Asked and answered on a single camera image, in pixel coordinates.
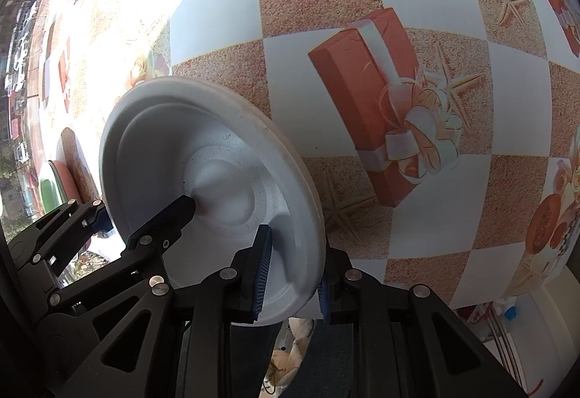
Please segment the white paper bowl back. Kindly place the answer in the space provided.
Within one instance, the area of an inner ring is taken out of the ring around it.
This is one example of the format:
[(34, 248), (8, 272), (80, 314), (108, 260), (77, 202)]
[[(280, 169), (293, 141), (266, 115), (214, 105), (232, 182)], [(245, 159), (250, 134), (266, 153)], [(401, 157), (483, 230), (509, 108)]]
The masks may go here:
[(99, 178), (123, 238), (176, 198), (194, 200), (164, 256), (175, 287), (230, 265), (266, 224), (273, 246), (258, 324), (298, 315), (315, 294), (326, 257), (318, 191), (282, 131), (227, 87), (165, 77), (129, 90), (105, 124)]

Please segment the green square plate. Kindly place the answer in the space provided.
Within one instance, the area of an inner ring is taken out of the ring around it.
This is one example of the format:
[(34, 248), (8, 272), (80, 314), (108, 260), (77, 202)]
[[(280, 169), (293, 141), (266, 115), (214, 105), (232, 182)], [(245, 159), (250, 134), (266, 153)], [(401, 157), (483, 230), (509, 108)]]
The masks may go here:
[(39, 187), (41, 204), (46, 213), (62, 204), (58, 188), (50, 179), (41, 179)]

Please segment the blue cap bottle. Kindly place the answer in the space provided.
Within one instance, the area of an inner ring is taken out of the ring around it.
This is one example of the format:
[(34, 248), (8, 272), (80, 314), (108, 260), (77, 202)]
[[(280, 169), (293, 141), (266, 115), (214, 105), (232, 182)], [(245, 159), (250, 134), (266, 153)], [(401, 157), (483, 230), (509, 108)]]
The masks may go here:
[(515, 305), (512, 305), (512, 306), (511, 306), (511, 307), (509, 307), (509, 308), (506, 308), (506, 309), (503, 311), (503, 316), (504, 316), (504, 318), (505, 318), (505, 319), (507, 319), (508, 321), (511, 321), (511, 320), (515, 319), (515, 318), (516, 318), (516, 316), (517, 316), (517, 309), (516, 309)]

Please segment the patterned checkered tablecloth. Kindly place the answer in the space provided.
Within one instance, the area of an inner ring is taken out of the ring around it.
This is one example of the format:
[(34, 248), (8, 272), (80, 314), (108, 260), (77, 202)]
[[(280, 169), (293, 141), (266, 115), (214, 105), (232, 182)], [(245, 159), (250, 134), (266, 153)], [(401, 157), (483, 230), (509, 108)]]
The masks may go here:
[(453, 307), (555, 288), (579, 214), (578, 0), (48, 0), (43, 153), (100, 194), (146, 79), (217, 83), (308, 167), (334, 247)]

